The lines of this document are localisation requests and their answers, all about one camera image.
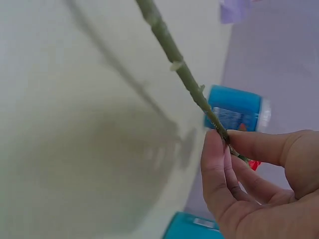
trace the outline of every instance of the finger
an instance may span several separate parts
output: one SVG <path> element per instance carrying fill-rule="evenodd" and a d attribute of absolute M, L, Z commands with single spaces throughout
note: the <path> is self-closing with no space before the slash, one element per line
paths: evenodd
<path fill-rule="evenodd" d="M 291 193 L 286 193 L 286 190 L 261 178 L 243 160 L 233 155 L 232 163 L 239 181 L 242 183 L 247 193 L 252 195 L 258 202 L 263 204 L 271 203 L 275 196 L 280 194 L 282 196 L 281 200 L 287 200 L 286 203 L 288 203 L 292 195 Z"/>
<path fill-rule="evenodd" d="M 224 145 L 215 130 L 206 133 L 201 156 L 203 194 L 209 210 L 219 220 L 237 202 L 227 188 L 224 173 Z"/>
<path fill-rule="evenodd" d="M 227 188 L 229 189 L 230 193 L 234 196 L 235 199 L 237 199 L 238 201 L 248 201 L 254 203 L 256 202 L 250 195 L 241 190 L 239 186 L 238 179 L 233 170 L 229 147 L 227 147 L 225 151 L 224 173 Z"/>
<path fill-rule="evenodd" d="M 285 166 L 286 157 L 291 146 L 309 130 L 286 134 L 265 134 L 258 132 L 228 131 L 231 145 L 246 157 Z"/>

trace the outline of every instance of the hand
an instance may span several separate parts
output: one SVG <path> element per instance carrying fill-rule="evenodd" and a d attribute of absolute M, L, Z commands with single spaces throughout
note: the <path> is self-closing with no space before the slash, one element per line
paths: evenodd
<path fill-rule="evenodd" d="M 230 155 L 215 130 L 207 132 L 201 158 L 204 199 L 225 238 L 319 238 L 319 132 L 229 130 L 229 135 L 240 154 L 284 167 L 292 190 L 259 177 Z"/>

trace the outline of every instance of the grey floor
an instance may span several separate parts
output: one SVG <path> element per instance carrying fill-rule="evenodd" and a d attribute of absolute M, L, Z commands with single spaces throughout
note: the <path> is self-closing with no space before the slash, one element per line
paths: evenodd
<path fill-rule="evenodd" d="M 272 103 L 268 133 L 319 128 L 319 2 L 263 0 L 233 27 L 223 85 L 257 93 Z M 290 188 L 284 169 L 263 163 L 263 178 Z M 202 196 L 200 171 L 185 211 L 212 219 Z"/>

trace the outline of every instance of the label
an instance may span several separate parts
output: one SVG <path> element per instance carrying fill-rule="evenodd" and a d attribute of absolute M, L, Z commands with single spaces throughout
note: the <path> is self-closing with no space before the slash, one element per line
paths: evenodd
<path fill-rule="evenodd" d="M 213 108 L 214 114 L 219 118 L 220 122 L 226 129 L 245 129 L 245 131 L 254 131 L 252 119 L 258 118 L 258 114 L 240 113 L 220 107 Z"/>

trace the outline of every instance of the green plant stem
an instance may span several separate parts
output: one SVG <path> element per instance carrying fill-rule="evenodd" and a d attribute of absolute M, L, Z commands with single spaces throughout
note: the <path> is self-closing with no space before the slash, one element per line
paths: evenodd
<path fill-rule="evenodd" d="M 186 89 L 189 91 L 195 103 L 203 110 L 203 112 L 211 120 L 215 126 L 216 131 L 221 138 L 229 145 L 230 151 L 237 157 L 244 161 L 248 159 L 239 153 L 230 145 L 229 135 L 227 130 L 223 127 L 218 117 L 211 110 L 211 106 L 204 97 L 203 87 L 199 86 L 185 63 L 182 54 L 178 50 L 165 22 L 163 21 L 160 11 L 156 7 L 153 0 L 136 0 L 141 9 L 144 20 L 151 26 L 152 32 L 164 50 L 168 60 L 172 63 L 171 70 L 176 71 Z"/>

